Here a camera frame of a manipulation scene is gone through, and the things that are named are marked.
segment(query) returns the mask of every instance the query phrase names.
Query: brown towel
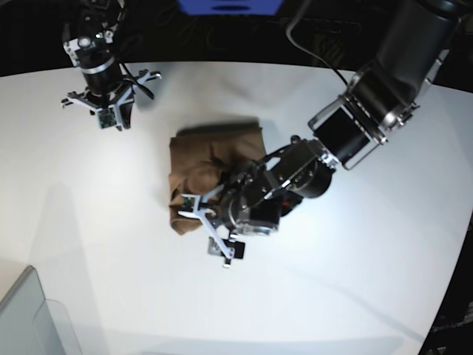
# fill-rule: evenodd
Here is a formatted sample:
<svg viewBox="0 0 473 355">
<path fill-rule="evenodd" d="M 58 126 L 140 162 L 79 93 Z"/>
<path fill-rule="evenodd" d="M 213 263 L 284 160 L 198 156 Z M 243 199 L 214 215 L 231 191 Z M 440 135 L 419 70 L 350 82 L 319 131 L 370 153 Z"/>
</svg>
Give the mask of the brown towel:
<svg viewBox="0 0 473 355">
<path fill-rule="evenodd" d="M 223 172 L 247 160 L 265 156 L 261 128 L 236 132 L 188 133 L 171 139 L 171 227 L 179 234 L 197 229 L 199 220 L 178 214 L 181 194 L 203 195 L 220 182 Z"/>
</svg>

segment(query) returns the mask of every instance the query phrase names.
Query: black cable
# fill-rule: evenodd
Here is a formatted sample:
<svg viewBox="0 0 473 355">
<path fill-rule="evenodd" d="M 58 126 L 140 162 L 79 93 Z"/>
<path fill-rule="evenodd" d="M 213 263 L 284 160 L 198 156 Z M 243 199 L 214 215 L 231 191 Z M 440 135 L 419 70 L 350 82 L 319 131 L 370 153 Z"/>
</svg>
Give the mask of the black cable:
<svg viewBox="0 0 473 355">
<path fill-rule="evenodd" d="M 125 70 L 126 74 L 128 74 L 129 76 L 129 80 L 134 84 L 136 85 L 137 87 L 140 88 L 141 91 L 143 91 L 143 93 L 148 96 L 150 99 L 154 100 L 154 94 L 152 93 L 152 91 L 150 89 L 148 89 L 147 87 L 145 87 L 144 85 L 140 84 L 137 82 L 137 80 L 135 79 L 135 77 L 133 76 L 133 74 L 130 73 L 129 69 L 126 67 L 126 65 L 124 63 L 122 63 L 120 60 L 118 60 L 118 63 L 122 66 L 122 68 Z"/>
<path fill-rule="evenodd" d="M 294 28 L 297 26 L 297 24 L 302 20 L 302 17 L 304 16 L 305 12 L 307 11 L 309 5 L 312 3 L 312 0 L 304 0 L 304 2 L 302 3 L 301 7 L 299 8 L 299 10 L 297 11 L 297 14 L 296 16 L 292 19 L 292 21 L 289 23 L 289 25 L 287 26 L 286 28 L 286 37 L 287 39 L 289 40 L 289 42 L 296 48 L 300 49 L 302 52 L 305 52 L 307 53 L 308 55 L 311 55 L 313 56 L 314 58 L 320 60 L 327 68 L 333 70 L 333 72 L 340 78 L 340 80 L 343 81 L 343 83 L 347 86 L 348 85 L 348 82 L 347 82 L 347 79 L 345 79 L 343 77 L 342 74 L 340 74 L 340 72 L 335 69 L 334 67 L 332 67 L 325 59 L 323 59 L 321 56 L 309 51 L 308 49 L 304 48 L 303 46 L 301 46 L 300 44 L 298 44 L 294 38 L 293 38 L 293 35 L 292 35 L 292 32 L 294 30 Z"/>
</svg>

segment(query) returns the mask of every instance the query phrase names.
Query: white table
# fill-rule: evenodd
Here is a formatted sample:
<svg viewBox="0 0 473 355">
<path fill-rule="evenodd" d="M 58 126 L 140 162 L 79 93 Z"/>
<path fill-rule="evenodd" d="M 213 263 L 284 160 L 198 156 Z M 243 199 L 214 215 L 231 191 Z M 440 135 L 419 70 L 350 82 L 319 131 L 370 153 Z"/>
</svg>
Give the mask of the white table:
<svg viewBox="0 0 473 355">
<path fill-rule="evenodd" d="M 309 138 L 343 86 L 307 67 L 138 67 L 164 79 L 123 133 L 61 110 L 84 88 L 75 70 L 0 78 L 0 258 L 38 269 L 84 354 L 417 354 L 472 212 L 473 96 L 431 88 L 387 146 L 226 270 L 206 230 L 169 227 L 169 138 L 250 116 L 271 151 Z"/>
</svg>

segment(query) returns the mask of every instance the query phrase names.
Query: fabric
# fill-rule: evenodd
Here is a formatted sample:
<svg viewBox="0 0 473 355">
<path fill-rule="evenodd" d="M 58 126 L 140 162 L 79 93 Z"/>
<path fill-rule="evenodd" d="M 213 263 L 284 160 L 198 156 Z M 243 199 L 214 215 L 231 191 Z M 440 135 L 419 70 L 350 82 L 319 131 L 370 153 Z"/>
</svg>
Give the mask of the fabric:
<svg viewBox="0 0 473 355">
<path fill-rule="evenodd" d="M 192 133 L 171 139 L 170 224 L 179 234 L 197 229 L 199 220 L 178 214 L 183 205 L 181 194 L 204 195 L 220 183 L 223 172 L 247 160 L 263 158 L 265 147 L 261 128 L 233 131 Z"/>
</svg>

